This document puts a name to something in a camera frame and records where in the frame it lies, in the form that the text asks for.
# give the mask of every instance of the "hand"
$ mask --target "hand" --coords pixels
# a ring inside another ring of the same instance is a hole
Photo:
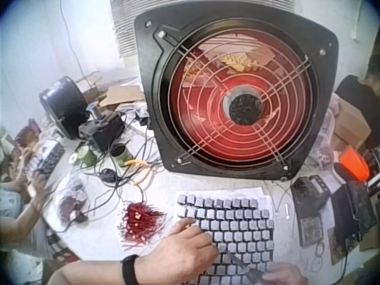
[[[138,284],[181,284],[196,279],[213,264],[219,251],[209,234],[199,227],[188,227],[193,222],[192,218],[183,218],[152,253],[136,259]]]
[[[264,274],[262,278],[278,285],[308,285],[308,279],[301,275],[297,267],[289,263],[276,265],[270,273]]]

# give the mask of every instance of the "screw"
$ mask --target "screw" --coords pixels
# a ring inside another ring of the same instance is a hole
[[[166,36],[165,31],[160,31],[160,32],[159,32],[159,37],[160,37],[161,39],[163,39],[165,36]]]

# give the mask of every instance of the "black fan frame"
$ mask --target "black fan frame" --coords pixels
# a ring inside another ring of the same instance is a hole
[[[167,75],[181,59],[178,53],[174,53],[173,45],[188,45],[223,29],[258,27],[277,36],[300,58],[314,55],[321,49],[326,51],[324,56],[311,57],[311,67],[306,71],[311,79],[315,103],[307,131],[303,134],[304,140],[284,160],[287,167],[275,162],[236,169],[212,165],[197,155],[186,161],[179,160],[188,147],[173,132],[167,106],[162,103],[167,100],[169,89]],[[152,9],[136,18],[135,33],[142,85],[166,169],[196,175],[269,180],[291,179],[297,174],[314,144],[333,90],[338,60],[338,40],[334,33],[290,12],[235,1],[192,1]]]

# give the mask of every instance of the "orange object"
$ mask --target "orange object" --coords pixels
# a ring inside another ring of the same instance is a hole
[[[340,155],[339,162],[351,172],[357,180],[366,182],[369,178],[369,168],[364,158],[352,146],[348,146]]]

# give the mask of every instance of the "black wristband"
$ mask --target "black wristband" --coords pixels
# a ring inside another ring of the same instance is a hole
[[[122,274],[125,285],[138,285],[136,274],[135,274],[135,260],[138,258],[138,255],[133,254],[124,258],[121,263],[122,265]]]

